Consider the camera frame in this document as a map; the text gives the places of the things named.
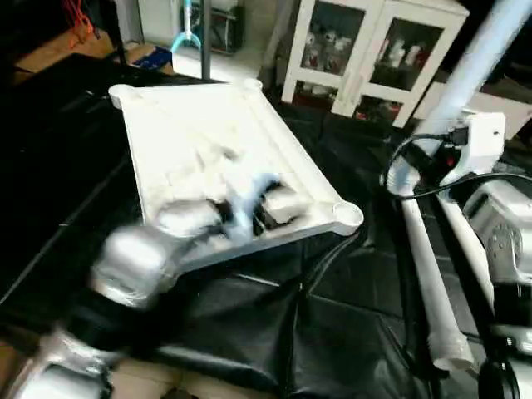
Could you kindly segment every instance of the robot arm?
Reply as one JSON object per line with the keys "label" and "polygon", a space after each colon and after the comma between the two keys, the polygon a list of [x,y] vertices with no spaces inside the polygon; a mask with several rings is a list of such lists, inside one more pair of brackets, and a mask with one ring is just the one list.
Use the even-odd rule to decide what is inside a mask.
{"label": "robot arm", "polygon": [[[106,241],[89,287],[71,307],[40,352],[18,376],[8,399],[102,399],[111,396],[108,376],[125,356],[141,314],[177,278],[190,271],[181,259],[215,237],[242,244],[254,238],[254,221],[267,214],[267,199],[294,195],[271,174],[255,176],[223,204],[180,201],[160,210],[151,225],[118,229]],[[195,262],[193,268],[205,264]]]}

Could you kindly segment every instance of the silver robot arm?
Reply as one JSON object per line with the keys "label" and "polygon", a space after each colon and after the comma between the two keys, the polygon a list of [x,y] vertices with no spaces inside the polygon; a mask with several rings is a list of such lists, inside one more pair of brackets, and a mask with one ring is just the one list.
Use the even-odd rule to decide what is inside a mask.
{"label": "silver robot arm", "polygon": [[221,233],[209,201],[165,207],[155,225],[118,229],[94,266],[90,288],[45,338],[8,399],[101,399],[111,369],[125,356],[140,314],[183,273],[180,259],[202,236]]}

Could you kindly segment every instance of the white plastic tray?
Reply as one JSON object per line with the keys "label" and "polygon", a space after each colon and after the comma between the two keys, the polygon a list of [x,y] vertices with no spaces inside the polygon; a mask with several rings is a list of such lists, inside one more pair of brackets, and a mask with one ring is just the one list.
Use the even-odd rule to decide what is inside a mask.
{"label": "white plastic tray", "polygon": [[145,222],[176,200],[222,196],[222,149],[253,159],[280,175],[306,205],[304,215],[252,243],[213,241],[187,255],[185,263],[215,263],[326,231],[350,235],[362,211],[343,201],[261,92],[247,80],[232,84],[133,88],[109,93],[122,109]]}

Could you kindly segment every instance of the black cable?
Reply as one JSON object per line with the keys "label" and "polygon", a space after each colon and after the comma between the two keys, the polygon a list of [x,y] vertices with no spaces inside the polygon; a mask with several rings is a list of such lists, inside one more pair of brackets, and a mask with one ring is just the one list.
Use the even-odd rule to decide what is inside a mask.
{"label": "black cable", "polygon": [[385,190],[388,192],[388,194],[395,198],[396,200],[400,201],[406,201],[406,200],[417,200],[422,197],[427,197],[428,195],[434,195],[438,194],[442,191],[451,189],[453,187],[456,187],[457,185],[463,185],[466,183],[470,183],[472,181],[480,181],[480,182],[486,182],[491,180],[498,180],[498,179],[517,179],[517,180],[523,180],[527,183],[532,183],[532,178],[526,175],[519,175],[516,173],[509,173],[509,172],[492,172],[492,173],[485,173],[482,175],[468,175],[460,180],[454,181],[452,183],[449,183],[448,185],[442,185],[439,187],[436,187],[434,189],[426,190],[418,194],[413,195],[398,195],[390,192],[388,189],[388,175],[390,173],[390,169],[393,166],[393,163],[396,161],[396,159],[401,155],[401,153],[404,151],[404,149],[413,143],[416,140],[440,140],[442,143],[457,143],[461,142],[462,134],[459,132],[458,135],[453,136],[452,134],[446,134],[446,135],[431,135],[431,134],[420,134],[420,135],[411,135],[407,139],[405,139],[400,145],[397,146],[397,148],[393,151],[392,156],[390,157],[390,160],[388,161],[387,168],[384,171],[384,175],[382,178],[382,186],[385,188]]}
{"label": "black cable", "polygon": [[390,169],[393,166],[393,163],[396,161],[396,159],[399,157],[399,155],[402,153],[402,151],[411,143],[413,143],[416,140],[439,140],[439,141],[447,141],[449,140],[449,135],[430,135],[430,134],[420,134],[420,135],[411,135],[410,137],[406,138],[400,145],[397,146],[397,148],[393,151],[392,156],[390,157],[390,160],[388,161],[388,165],[386,169],[384,170],[384,175],[382,177],[382,186],[385,188],[386,191],[390,192],[388,189],[388,175],[390,174]]}
{"label": "black cable", "polygon": [[391,195],[396,200],[400,200],[400,201],[417,200],[418,198],[426,197],[428,195],[438,194],[442,191],[451,189],[452,187],[456,187],[457,185],[463,185],[465,183],[469,183],[475,180],[481,180],[481,181],[483,180],[484,182],[486,182],[486,181],[498,180],[498,179],[507,180],[510,178],[517,179],[517,180],[523,180],[523,181],[526,181],[527,183],[532,184],[532,178],[530,178],[529,176],[518,175],[516,173],[508,173],[508,172],[493,172],[493,173],[484,173],[483,175],[467,176],[461,180],[453,181],[452,183],[449,183],[448,185],[442,185],[440,187],[436,187],[435,189],[423,191],[422,193],[418,193],[414,195],[403,196],[403,195],[393,194],[390,191],[388,191],[388,194]]}

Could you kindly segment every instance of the white cabinet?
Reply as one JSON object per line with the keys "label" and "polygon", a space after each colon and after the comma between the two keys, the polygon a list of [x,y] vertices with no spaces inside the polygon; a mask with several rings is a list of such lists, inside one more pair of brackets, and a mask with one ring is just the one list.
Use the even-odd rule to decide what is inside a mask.
{"label": "white cabinet", "polygon": [[283,101],[403,127],[467,15],[453,0],[302,0]]}

